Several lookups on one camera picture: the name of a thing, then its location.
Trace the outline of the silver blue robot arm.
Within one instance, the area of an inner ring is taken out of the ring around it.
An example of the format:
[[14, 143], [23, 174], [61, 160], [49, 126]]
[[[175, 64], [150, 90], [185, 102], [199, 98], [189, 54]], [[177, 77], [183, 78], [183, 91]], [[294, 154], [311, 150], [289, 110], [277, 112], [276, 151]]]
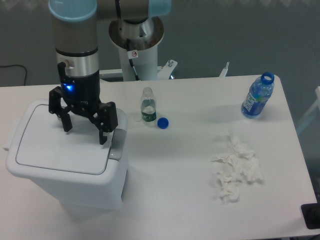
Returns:
[[118, 125], [114, 102], [100, 99], [100, 35], [118, 49], [125, 81], [151, 81], [160, 76], [158, 46], [164, 37], [162, 16], [170, 0], [51, 0], [60, 85], [49, 92], [48, 110], [72, 129], [71, 114], [88, 119], [99, 142]]

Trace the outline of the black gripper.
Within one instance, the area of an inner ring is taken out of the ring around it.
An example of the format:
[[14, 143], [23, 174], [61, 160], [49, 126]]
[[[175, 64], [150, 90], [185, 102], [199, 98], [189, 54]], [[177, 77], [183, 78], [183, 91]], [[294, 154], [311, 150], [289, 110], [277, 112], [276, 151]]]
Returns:
[[[73, 125], [69, 111], [83, 117], [91, 116], [90, 121], [98, 128], [99, 144], [103, 145], [118, 126], [116, 104], [113, 101], [103, 103], [100, 100], [99, 72], [88, 76], [68, 76], [66, 64], [57, 64], [61, 87], [49, 92], [48, 111], [61, 119], [63, 130], [69, 132]], [[68, 105], [62, 107], [61, 99]]]

